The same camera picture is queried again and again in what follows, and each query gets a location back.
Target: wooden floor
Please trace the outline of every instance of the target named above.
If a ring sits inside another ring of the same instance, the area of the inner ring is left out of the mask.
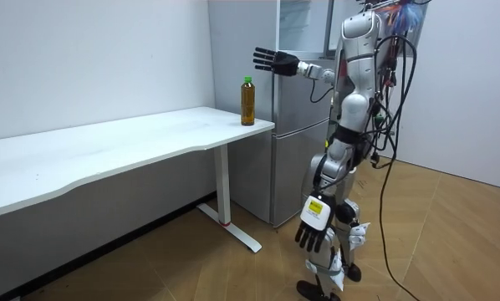
[[[378,227],[384,175],[362,165],[350,195],[372,225],[356,254],[362,281],[346,281],[344,301],[411,300],[385,270]],[[304,300],[294,285],[313,275],[293,242],[298,218],[274,230],[236,205],[232,211],[263,245],[259,253],[194,210],[25,300]],[[397,163],[384,223],[391,268],[421,300],[500,300],[500,189]]]

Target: sticker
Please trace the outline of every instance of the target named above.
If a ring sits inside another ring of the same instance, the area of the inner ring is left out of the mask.
[[[309,203],[309,210],[311,210],[312,212],[315,212],[317,214],[320,214],[320,212],[323,210],[323,205],[317,203],[316,201],[311,201]]]

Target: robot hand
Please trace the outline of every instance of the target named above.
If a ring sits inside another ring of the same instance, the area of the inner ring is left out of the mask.
[[[299,242],[300,247],[306,247],[308,252],[320,251],[326,231],[334,218],[335,198],[311,194],[304,204],[300,219],[302,219],[295,242]]]
[[[272,71],[275,74],[284,76],[294,76],[297,74],[300,60],[294,55],[259,47],[256,47],[256,51],[253,56],[260,58],[253,60],[257,64],[256,69]]]

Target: humanoid robot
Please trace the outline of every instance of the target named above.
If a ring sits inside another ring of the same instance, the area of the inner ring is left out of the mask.
[[[336,51],[335,70],[307,64],[279,51],[256,48],[254,54],[256,69],[284,76],[298,74],[332,84],[334,102],[340,103],[333,142],[325,154],[311,160],[302,187],[305,205],[295,241],[308,251],[306,267],[315,274],[317,283],[299,281],[297,290],[311,301],[339,300],[335,288],[343,289],[345,275],[356,282],[361,280],[354,250],[364,244],[369,223],[360,224],[360,209],[348,195],[357,165],[371,150],[372,138],[368,134],[371,130],[367,128],[381,109],[382,77],[387,77],[387,82],[396,81],[399,53],[399,39],[388,28],[390,16],[378,11],[407,3],[405,0],[366,3],[362,12],[346,19]],[[354,91],[339,99],[339,92],[349,81]],[[334,248],[334,237],[339,239],[339,250]]]

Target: white desk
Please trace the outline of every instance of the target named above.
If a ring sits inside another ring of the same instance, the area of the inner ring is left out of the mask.
[[[200,107],[1,139],[0,215],[85,183],[214,148],[219,213],[205,204],[198,207],[257,252],[261,245],[231,224],[227,143],[274,124],[256,120],[254,126],[242,126],[240,118]]]

